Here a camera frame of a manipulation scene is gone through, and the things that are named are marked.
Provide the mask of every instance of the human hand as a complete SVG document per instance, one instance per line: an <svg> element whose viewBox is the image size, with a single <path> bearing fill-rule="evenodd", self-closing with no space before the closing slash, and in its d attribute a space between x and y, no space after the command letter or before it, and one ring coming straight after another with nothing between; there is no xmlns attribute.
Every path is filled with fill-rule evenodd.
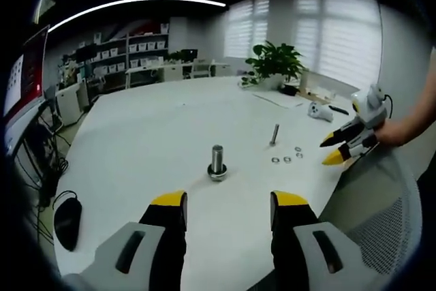
<svg viewBox="0 0 436 291"><path fill-rule="evenodd" d="M405 128L396 121L386 119L380 127L375 130L378 142L391 147L399 147L406 143Z"/></svg>

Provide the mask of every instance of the white controller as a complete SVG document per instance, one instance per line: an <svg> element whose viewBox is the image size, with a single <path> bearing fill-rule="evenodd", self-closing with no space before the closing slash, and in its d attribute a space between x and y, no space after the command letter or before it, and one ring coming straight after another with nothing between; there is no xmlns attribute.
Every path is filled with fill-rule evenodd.
<svg viewBox="0 0 436 291"><path fill-rule="evenodd" d="M319 102L311 102L307 114L314 119L324 119L327 122L333 121L333 113Z"/></svg>

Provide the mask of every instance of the window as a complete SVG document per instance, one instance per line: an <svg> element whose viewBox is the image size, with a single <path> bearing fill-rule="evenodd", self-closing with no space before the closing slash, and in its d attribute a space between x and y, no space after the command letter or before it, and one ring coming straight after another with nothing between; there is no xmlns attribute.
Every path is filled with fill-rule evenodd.
<svg viewBox="0 0 436 291"><path fill-rule="evenodd" d="M250 57L253 46L265 42L268 9L269 0L248 0L230 7L225 31L225 57Z"/></svg>
<svg viewBox="0 0 436 291"><path fill-rule="evenodd" d="M311 71L359 89L377 82L382 28L376 0L297 0L294 44Z"/></svg>

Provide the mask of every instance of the ceiling light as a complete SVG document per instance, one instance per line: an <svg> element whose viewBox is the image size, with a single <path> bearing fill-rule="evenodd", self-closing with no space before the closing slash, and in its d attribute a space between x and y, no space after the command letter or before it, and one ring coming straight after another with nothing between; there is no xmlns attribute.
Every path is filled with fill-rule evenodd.
<svg viewBox="0 0 436 291"><path fill-rule="evenodd" d="M76 15L73 15L59 23L57 23L56 25L53 25L51 28L49 28L48 32L51 32L55 29L57 29L58 27L60 27L61 25L64 25L65 23L68 23L70 21L72 21L73 19L80 17L82 15L94 12L95 10L100 10L102 8L106 8L106 7L110 7L110 6L115 6L115 5L120 5L122 3L135 3L137 1L151 1L151 0L119 0L119 1L113 1L112 3L105 3L104 5L100 5L97 7L93 7L93 8L89 8L88 10L84 10L83 12L80 12ZM225 7L224 3L217 3L216 1L210 1L210 0L173 0L173 1L190 1L193 3L205 3L208 5L215 5L215 6L220 6L220 7Z"/></svg>

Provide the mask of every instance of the computer mouse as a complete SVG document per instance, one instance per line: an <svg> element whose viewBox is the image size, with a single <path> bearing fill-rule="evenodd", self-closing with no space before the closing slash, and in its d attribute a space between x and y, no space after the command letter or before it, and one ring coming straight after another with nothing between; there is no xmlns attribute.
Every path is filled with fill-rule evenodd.
<svg viewBox="0 0 436 291"><path fill-rule="evenodd" d="M82 205L77 198L68 198L54 213L54 232L66 250L76 248Z"/></svg>

